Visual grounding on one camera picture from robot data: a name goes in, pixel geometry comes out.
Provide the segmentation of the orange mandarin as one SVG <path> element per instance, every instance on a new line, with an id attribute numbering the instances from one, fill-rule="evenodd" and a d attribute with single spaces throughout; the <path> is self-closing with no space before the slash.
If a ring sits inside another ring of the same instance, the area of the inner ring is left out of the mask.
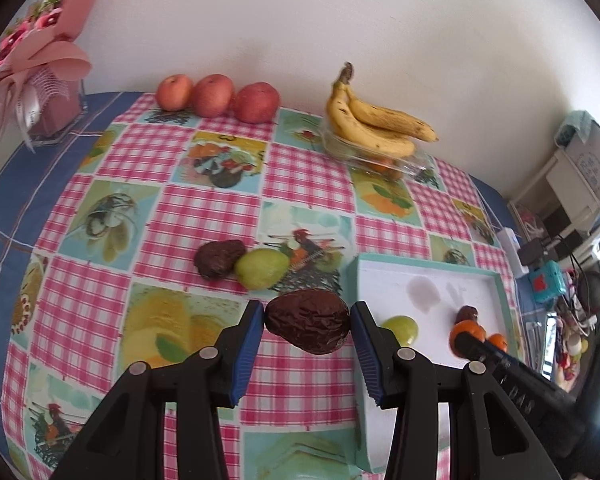
<path id="1" fill-rule="evenodd" d="M 508 351 L 508 342 L 503 334 L 492 334 L 486 340 L 489 344 L 492 344 L 495 348 L 498 348 L 501 352 Z"/>

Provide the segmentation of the large orange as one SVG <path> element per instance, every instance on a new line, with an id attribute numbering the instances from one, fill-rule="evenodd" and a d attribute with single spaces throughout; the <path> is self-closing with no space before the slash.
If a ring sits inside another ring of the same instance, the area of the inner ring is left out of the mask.
<path id="1" fill-rule="evenodd" d="M 450 331 L 449 346 L 454 356 L 461 359 L 464 358 L 464 354 L 456 348 L 457 336 L 460 334 L 468 334 L 480 342 L 486 341 L 486 331 L 478 322 L 473 320 L 457 322 Z"/>

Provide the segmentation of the dark avocado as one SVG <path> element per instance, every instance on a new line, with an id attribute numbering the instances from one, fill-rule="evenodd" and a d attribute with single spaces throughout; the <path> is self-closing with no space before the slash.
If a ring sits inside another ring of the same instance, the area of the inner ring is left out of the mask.
<path id="1" fill-rule="evenodd" d="M 338 350 L 351 326 L 347 305 L 325 289 L 286 292 L 266 305 L 264 315 L 270 333 L 312 354 Z"/>
<path id="2" fill-rule="evenodd" d="M 194 266 L 205 280 L 222 280 L 233 272 L 235 263 L 246 252 L 246 245 L 241 240 L 209 242 L 196 251 Z"/>
<path id="3" fill-rule="evenodd" d="M 455 317 L 455 324 L 458 324 L 463 321 L 471 321 L 478 322 L 478 310 L 473 306 L 463 306 L 458 310 L 457 315 Z"/>

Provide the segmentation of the green pear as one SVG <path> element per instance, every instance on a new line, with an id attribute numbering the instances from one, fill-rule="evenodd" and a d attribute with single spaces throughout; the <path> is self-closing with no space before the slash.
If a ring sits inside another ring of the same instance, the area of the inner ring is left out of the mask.
<path id="1" fill-rule="evenodd" d="M 407 315 L 396 315 L 382 323 L 382 327 L 390 330 L 401 347 L 411 347 L 419 335 L 419 328 L 414 320 Z"/>
<path id="2" fill-rule="evenodd" d="M 257 248 L 241 256 L 234 265 L 236 280 L 248 290 L 273 287 L 287 273 L 289 258 L 275 249 Z"/>

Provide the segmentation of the teal toy box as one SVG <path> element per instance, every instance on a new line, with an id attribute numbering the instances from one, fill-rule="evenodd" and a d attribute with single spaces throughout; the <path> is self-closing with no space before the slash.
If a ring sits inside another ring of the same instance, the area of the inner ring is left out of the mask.
<path id="1" fill-rule="evenodd" d="M 556 261 L 542 263 L 529 273 L 532 296 L 537 304 L 546 304 L 550 300 L 567 293 L 567 284 L 562 269 Z"/>

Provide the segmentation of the white tray teal rim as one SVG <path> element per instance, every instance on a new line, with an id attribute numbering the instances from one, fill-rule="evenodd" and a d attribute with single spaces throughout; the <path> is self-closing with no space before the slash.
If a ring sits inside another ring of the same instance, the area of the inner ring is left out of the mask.
<path id="1" fill-rule="evenodd" d="M 464 366 L 466 361 L 454 356 L 449 345 L 457 311 L 464 306 L 477 308 L 478 322 L 488 336 L 506 336 L 509 354 L 526 359 L 516 300 L 508 294 L 508 282 L 494 271 L 367 253 L 359 254 L 350 263 L 347 279 L 350 304 L 366 302 L 378 325 L 397 315 L 415 320 L 418 335 L 413 347 L 433 363 Z M 354 383 L 358 419 L 356 464 L 379 474 L 388 462 L 396 410 L 376 408 L 367 393 L 357 357 Z"/>

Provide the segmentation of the black power adapter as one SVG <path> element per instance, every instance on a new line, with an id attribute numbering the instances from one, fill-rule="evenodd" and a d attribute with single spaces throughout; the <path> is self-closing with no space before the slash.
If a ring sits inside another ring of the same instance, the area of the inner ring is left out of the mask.
<path id="1" fill-rule="evenodd" d="M 522 266 L 533 266 L 542 263 L 548 251 L 540 238 L 534 238 L 518 248 L 517 256 Z"/>

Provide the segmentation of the white power strip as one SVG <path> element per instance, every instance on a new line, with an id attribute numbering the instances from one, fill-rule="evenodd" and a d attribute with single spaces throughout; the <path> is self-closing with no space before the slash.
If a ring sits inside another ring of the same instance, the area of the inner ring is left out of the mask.
<path id="1" fill-rule="evenodd" d="M 516 237 L 515 232 L 509 228 L 501 228 L 496 233 L 496 238 L 498 239 L 498 242 L 501 244 L 505 252 L 510 270 L 512 270 L 514 278 L 518 280 L 518 278 L 522 278 L 523 276 L 527 275 L 529 273 L 528 266 L 524 266 L 521 263 L 521 260 L 518 256 L 520 244 L 518 242 L 518 237 Z"/>

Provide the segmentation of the pink checkered fruit tablecloth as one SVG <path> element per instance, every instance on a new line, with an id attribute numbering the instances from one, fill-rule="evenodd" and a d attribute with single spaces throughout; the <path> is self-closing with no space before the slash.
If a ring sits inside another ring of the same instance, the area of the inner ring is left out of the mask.
<path id="1" fill-rule="evenodd" d="M 249 294 L 204 280 L 196 250 L 220 240 L 290 260 L 274 292 L 347 297 L 359 254 L 513 274 L 488 194 L 434 172 L 387 180 L 324 151 L 320 121 L 284 108 L 262 126 L 166 114 L 142 94 L 81 160 L 44 223 L 16 293 L 2 383 L 8 461 L 46 479 L 129 364 L 163 366 L 211 344 Z"/>

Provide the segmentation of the green pear on table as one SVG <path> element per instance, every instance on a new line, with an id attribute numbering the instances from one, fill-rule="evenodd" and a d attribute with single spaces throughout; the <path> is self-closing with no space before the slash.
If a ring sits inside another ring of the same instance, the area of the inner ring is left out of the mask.
<path id="1" fill-rule="evenodd" d="M 234 265 L 236 280 L 248 290 L 273 287 L 287 273 L 289 258 L 275 249 L 257 248 L 241 256 Z"/>

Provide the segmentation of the blue plaid tablecloth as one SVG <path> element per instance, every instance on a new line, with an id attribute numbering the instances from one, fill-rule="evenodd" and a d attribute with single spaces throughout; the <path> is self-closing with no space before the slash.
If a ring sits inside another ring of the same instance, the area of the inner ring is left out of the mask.
<path id="1" fill-rule="evenodd" d="M 61 192 L 99 133 L 128 110 L 140 92 L 106 92 L 86 98 L 87 112 L 57 144 L 30 152 L 20 146 L 0 171 L 0 457 L 8 460 L 2 421 L 2 383 L 12 306 L 33 246 Z"/>

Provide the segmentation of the clear plastic fruit container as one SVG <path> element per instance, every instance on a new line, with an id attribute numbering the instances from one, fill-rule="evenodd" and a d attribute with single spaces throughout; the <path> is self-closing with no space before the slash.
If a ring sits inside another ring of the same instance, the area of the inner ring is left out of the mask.
<path id="1" fill-rule="evenodd" d="M 434 172 L 434 161 L 428 154 L 416 150 L 410 157 L 392 158 L 378 151 L 361 148 L 337 136 L 327 118 L 322 119 L 318 132 L 322 137 L 324 151 L 329 156 L 350 167 L 379 174 L 387 180 L 415 179 Z"/>

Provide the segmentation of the yellow banana bunch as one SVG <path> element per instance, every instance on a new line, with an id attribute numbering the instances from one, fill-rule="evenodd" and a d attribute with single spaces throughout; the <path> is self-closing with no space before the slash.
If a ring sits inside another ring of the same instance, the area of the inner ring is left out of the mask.
<path id="1" fill-rule="evenodd" d="M 358 98 L 351 87 L 353 75 L 353 65 L 344 62 L 326 103 L 326 115 L 337 136 L 362 150 L 397 159 L 415 153 L 414 140 L 439 140 L 423 120 Z"/>

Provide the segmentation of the left red apple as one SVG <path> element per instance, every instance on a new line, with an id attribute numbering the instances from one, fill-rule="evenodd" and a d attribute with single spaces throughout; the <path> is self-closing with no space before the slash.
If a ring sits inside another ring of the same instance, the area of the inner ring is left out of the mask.
<path id="1" fill-rule="evenodd" d="M 175 74 L 167 76 L 160 82 L 156 90 L 156 101 L 166 112 L 178 112 L 188 107 L 194 88 L 189 76 Z"/>

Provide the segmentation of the red apple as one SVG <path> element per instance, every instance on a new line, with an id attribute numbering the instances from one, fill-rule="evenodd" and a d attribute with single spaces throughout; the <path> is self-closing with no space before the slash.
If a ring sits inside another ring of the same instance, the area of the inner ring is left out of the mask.
<path id="1" fill-rule="evenodd" d="M 223 74 L 212 74 L 196 83 L 190 97 L 190 107 L 199 117 L 219 117 L 228 111 L 233 96 L 233 81 Z"/>
<path id="2" fill-rule="evenodd" d="M 280 104 L 278 91 L 264 81 L 240 89 L 232 104 L 233 116 L 247 124 L 272 122 Z"/>
<path id="3" fill-rule="evenodd" d="M 189 76 L 175 74 L 167 76 L 160 82 L 156 90 L 156 101 L 166 112 L 178 112 L 188 107 L 194 88 Z"/>

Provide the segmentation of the middle red apple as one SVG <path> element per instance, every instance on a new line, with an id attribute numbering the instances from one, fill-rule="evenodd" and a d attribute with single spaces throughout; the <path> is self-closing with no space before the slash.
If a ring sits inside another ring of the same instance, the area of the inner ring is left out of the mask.
<path id="1" fill-rule="evenodd" d="M 223 74 L 212 74 L 196 83 L 190 97 L 190 107 L 199 117 L 219 117 L 228 111 L 233 96 L 233 81 Z"/>

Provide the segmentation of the right red apple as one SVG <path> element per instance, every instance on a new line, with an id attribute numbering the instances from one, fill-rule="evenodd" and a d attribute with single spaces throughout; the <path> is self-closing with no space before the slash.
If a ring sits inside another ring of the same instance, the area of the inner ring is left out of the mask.
<path id="1" fill-rule="evenodd" d="M 280 104 L 278 91 L 264 81 L 240 89 L 232 104 L 233 116 L 247 124 L 272 122 Z"/>

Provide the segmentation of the pink flower bouquet box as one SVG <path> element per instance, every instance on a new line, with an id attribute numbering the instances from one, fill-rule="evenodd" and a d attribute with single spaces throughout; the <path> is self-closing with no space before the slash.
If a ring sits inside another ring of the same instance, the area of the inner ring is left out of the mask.
<path id="1" fill-rule="evenodd" d="M 95 0 L 38 0 L 0 40 L 0 137 L 16 125 L 29 150 L 53 142 L 85 113 L 92 69 L 76 45 Z"/>

